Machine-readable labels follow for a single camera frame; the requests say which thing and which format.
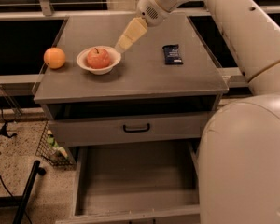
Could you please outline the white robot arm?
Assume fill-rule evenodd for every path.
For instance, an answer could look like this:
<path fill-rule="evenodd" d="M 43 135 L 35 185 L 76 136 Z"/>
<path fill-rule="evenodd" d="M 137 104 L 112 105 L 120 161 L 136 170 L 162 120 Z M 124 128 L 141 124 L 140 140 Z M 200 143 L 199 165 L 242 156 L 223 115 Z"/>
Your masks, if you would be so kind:
<path fill-rule="evenodd" d="M 125 52 L 189 0 L 139 0 Z M 203 0 L 251 97 L 219 109 L 198 151 L 201 224 L 280 224 L 280 27 L 253 0 Z"/>

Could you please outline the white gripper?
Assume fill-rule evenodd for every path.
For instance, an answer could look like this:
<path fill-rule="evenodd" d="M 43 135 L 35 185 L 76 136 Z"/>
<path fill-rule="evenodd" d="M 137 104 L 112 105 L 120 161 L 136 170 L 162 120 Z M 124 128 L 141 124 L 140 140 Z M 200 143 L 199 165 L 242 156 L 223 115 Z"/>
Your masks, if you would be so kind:
<path fill-rule="evenodd" d="M 147 32 L 147 26 L 160 25 L 169 13 L 161 8 L 157 0 L 139 0 L 136 16 L 127 24 L 115 45 L 115 50 L 119 53 L 124 53 L 139 40 Z"/>

